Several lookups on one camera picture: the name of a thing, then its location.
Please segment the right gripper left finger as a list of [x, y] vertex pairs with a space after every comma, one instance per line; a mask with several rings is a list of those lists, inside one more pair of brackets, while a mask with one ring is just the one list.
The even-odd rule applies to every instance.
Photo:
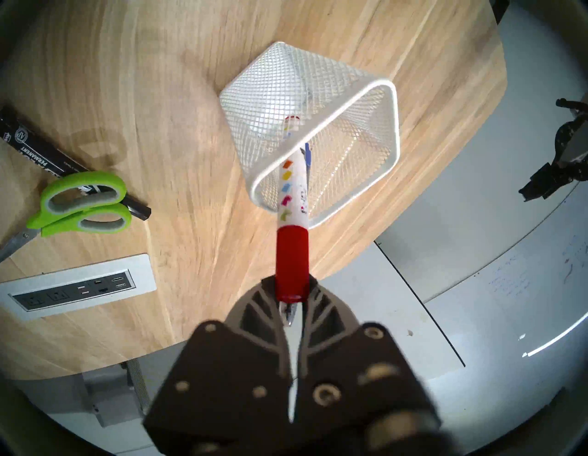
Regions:
[[144, 419], [164, 455], [275, 455], [288, 440], [291, 359], [275, 279], [187, 340]]

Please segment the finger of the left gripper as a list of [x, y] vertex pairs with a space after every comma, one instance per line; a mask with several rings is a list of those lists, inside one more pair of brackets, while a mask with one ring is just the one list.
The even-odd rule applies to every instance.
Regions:
[[561, 187], [580, 181], [580, 164], [570, 164], [561, 167], [558, 164], [545, 164], [534, 173], [529, 182], [519, 190], [525, 200], [538, 198], [546, 200]]
[[566, 122], [556, 132], [554, 162], [581, 161], [587, 154], [587, 122]]

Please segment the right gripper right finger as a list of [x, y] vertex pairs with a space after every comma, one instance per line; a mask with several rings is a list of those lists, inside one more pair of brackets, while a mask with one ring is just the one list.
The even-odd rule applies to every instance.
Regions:
[[297, 354], [294, 455], [450, 455], [450, 435], [383, 324], [310, 276]]

